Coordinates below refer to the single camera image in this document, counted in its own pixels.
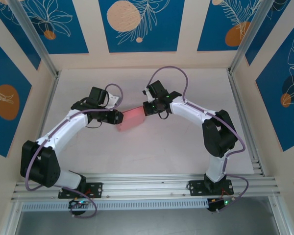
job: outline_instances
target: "pink object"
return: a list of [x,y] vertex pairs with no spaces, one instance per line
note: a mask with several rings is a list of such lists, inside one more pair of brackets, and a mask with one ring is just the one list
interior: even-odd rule
[[145,120],[144,108],[142,106],[127,110],[123,113],[123,122],[117,125],[118,131],[126,131],[142,124]]

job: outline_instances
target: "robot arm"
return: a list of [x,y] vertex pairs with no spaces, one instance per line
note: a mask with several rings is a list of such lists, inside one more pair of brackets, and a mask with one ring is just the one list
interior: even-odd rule
[[146,116],[165,111],[167,114],[182,116],[194,124],[202,126],[204,144],[210,153],[209,167],[205,174],[205,184],[207,184],[208,188],[212,188],[221,180],[225,180],[223,169],[226,159],[225,154],[234,148],[237,138],[212,116],[216,115],[234,129],[229,114],[224,110],[219,112],[207,110],[188,100],[183,100],[180,93],[169,93],[160,81],[147,86],[143,93],[148,97],[148,101],[143,103]]
[[[22,148],[21,175],[25,177],[28,165],[37,149],[48,140],[38,154],[38,158],[30,169],[29,179],[46,187],[59,186],[78,189],[83,192],[86,178],[71,171],[63,170],[59,166],[58,157],[69,140],[92,120],[119,124],[123,114],[113,108],[119,101],[105,90],[92,87],[90,95],[76,102],[65,118],[45,136],[36,142],[27,141]],[[96,109],[101,112],[80,113],[83,110]]]

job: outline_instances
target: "white table surface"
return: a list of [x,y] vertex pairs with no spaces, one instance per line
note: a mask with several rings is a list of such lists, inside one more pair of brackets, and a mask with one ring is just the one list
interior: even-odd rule
[[[156,69],[63,70],[52,101],[44,134],[59,123],[72,104],[88,96],[91,87],[117,83],[124,92],[118,108],[125,111],[147,100],[142,90]],[[225,69],[185,69],[189,77],[186,98],[210,110],[226,110],[240,136],[243,131]],[[155,77],[169,91],[183,92],[185,78],[177,70],[162,70]],[[109,88],[112,94],[118,89]],[[241,148],[237,142],[235,149]],[[60,166],[79,173],[189,174],[205,173],[209,153],[202,129],[177,115],[161,120],[149,116],[131,130],[118,132],[103,123],[99,129],[82,129],[58,156]],[[228,173],[254,173],[248,151],[230,157]]]

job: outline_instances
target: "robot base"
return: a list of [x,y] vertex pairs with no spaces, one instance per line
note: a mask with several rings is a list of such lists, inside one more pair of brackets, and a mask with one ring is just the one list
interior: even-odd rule
[[224,191],[227,192],[227,195],[234,194],[231,180],[221,180],[220,182],[213,184],[210,188],[211,189],[207,187],[206,180],[191,180],[188,184],[191,196],[221,196]]
[[[103,183],[86,183],[83,193],[90,198],[101,198],[102,185]],[[65,189],[60,190],[58,194],[59,199],[74,199],[76,197],[80,197],[80,195]]]

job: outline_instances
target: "orange circle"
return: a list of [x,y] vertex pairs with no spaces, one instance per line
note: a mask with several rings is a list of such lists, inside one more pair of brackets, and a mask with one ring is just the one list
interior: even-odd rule
[[220,5],[223,2],[223,0],[212,0],[213,5]]
[[242,42],[243,37],[245,36],[245,34],[248,30],[249,25],[250,25],[250,22],[243,22],[243,23],[240,23],[239,25],[231,28],[228,31],[228,33],[226,34],[225,43],[229,47],[239,46]]
[[8,3],[6,2],[6,0],[0,0],[1,3],[3,3],[4,5],[8,5]]
[[116,1],[107,11],[110,26],[118,32],[135,29],[141,22],[139,10],[129,1]]
[[291,100],[292,100],[291,96],[285,93],[281,97],[281,104],[283,105],[283,107],[287,108],[291,104]]
[[14,118],[16,118],[19,112],[19,108],[20,108],[20,99],[16,89],[10,85],[1,85],[0,86],[0,117],[2,117],[5,120],[11,121]]
[[44,32],[44,36],[49,39],[49,40],[54,40],[55,39],[55,33],[50,31],[50,30],[46,30]]

